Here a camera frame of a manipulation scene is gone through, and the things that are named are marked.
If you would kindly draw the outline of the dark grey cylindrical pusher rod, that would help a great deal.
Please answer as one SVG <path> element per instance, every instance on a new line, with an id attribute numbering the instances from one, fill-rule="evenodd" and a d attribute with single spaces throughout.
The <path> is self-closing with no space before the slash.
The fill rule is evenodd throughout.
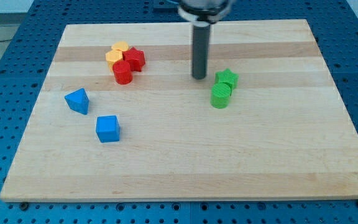
<path id="1" fill-rule="evenodd" d="M 210 26 L 193 26 L 191 74 L 196 80 L 206 77 L 208 68 Z"/>

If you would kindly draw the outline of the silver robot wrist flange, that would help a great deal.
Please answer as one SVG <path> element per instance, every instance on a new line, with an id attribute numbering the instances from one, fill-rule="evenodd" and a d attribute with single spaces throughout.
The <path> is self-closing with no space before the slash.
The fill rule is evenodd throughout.
<path id="1" fill-rule="evenodd" d="M 197 27 L 221 21 L 232 8 L 232 0 L 180 0 L 178 14 Z"/>

